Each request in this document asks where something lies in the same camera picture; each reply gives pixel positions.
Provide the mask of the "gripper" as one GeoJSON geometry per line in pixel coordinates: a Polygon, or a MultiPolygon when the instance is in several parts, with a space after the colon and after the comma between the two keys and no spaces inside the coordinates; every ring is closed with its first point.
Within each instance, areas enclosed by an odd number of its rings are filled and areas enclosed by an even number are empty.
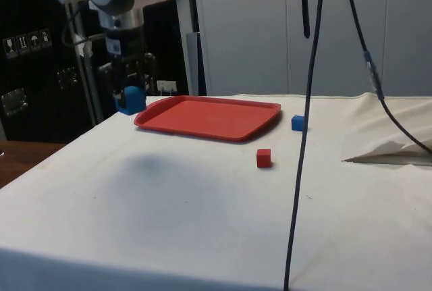
{"type": "Polygon", "coordinates": [[[156,57],[145,53],[144,33],[141,27],[120,30],[106,30],[105,44],[107,52],[114,55],[113,66],[113,96],[120,107],[126,107],[124,89],[128,82],[130,62],[125,57],[141,56],[135,63],[136,77],[144,90],[155,89],[156,57]]]}

